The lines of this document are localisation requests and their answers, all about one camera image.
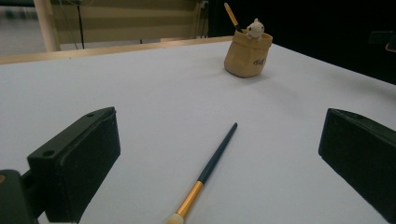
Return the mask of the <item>white table sheet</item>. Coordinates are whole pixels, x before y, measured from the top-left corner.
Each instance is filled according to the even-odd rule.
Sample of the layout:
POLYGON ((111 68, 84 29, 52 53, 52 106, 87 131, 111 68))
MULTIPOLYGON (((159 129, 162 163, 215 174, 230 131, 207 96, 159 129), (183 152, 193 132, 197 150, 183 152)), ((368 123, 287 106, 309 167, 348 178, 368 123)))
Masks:
POLYGON ((318 154, 326 112, 396 130, 396 86, 272 46, 225 71, 225 42, 0 65, 0 169, 81 116, 117 111, 120 157, 83 224, 164 224, 224 137, 187 224, 387 224, 318 154))

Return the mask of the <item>light wooden furniture frame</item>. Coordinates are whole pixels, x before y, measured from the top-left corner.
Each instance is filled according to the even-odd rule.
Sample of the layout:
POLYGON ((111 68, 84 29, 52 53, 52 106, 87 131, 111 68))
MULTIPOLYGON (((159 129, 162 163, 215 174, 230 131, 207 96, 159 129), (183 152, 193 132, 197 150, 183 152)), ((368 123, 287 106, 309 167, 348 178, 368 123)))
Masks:
POLYGON ((33 0, 46 50, 199 35, 203 0, 33 0))

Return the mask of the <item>black curtain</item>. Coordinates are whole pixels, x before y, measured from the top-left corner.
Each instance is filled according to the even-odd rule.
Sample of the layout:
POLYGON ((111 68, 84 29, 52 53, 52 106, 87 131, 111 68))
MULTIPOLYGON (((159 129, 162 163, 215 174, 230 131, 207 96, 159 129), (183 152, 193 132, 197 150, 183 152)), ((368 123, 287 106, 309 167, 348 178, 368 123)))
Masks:
POLYGON ((263 23, 274 43, 396 85, 396 52, 371 44, 373 32, 396 33, 396 0, 208 0, 208 35, 263 23))

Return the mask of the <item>dark blue gold makeup brush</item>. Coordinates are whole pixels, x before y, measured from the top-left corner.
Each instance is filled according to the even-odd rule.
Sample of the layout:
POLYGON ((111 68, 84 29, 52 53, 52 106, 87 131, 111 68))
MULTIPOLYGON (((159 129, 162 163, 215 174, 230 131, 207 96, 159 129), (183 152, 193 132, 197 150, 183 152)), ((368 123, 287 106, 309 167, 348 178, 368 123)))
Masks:
POLYGON ((214 152, 214 154, 206 164, 203 171, 198 176, 197 180, 195 181, 194 185, 191 187, 191 190, 185 197, 184 201, 180 204, 176 212, 166 220, 166 224, 185 224, 189 212, 196 203, 207 180, 215 170, 223 152, 225 151, 226 147, 229 145, 237 127, 238 124, 234 123, 230 131, 228 131, 224 139, 219 144, 219 147, 216 149, 216 151, 214 152))
POLYGON ((229 6, 229 4, 227 2, 225 2, 223 5, 224 5, 224 8, 225 8, 225 10, 226 10, 226 12, 227 12, 232 24, 233 24, 235 30, 242 34, 243 30, 240 27, 239 22, 237 21, 235 15, 233 14, 233 11, 232 11, 231 7, 229 6))

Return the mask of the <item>tan pen holder with bear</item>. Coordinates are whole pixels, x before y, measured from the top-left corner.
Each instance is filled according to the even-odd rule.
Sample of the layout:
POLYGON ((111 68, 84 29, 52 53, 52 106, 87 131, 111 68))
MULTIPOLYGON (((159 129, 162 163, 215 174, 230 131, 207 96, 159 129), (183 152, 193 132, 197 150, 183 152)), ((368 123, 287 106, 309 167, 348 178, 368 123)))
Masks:
POLYGON ((237 77, 255 77, 262 73, 273 37, 255 19, 246 29, 236 31, 224 60, 224 68, 237 77))

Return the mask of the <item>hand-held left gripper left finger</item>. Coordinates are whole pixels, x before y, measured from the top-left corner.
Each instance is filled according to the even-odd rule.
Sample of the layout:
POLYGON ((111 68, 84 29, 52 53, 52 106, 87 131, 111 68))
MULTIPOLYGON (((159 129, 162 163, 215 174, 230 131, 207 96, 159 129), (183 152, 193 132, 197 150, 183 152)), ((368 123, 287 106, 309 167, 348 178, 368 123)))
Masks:
POLYGON ((120 155, 116 109, 93 111, 28 157, 50 222, 78 223, 120 155))

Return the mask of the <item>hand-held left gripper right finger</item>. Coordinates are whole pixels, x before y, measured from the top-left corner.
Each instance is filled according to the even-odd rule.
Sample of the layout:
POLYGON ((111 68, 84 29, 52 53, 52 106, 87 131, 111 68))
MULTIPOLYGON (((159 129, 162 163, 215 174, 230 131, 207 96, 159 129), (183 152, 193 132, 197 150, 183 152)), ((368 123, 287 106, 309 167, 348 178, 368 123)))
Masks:
POLYGON ((389 224, 396 224, 396 131, 330 108, 318 154, 389 224))

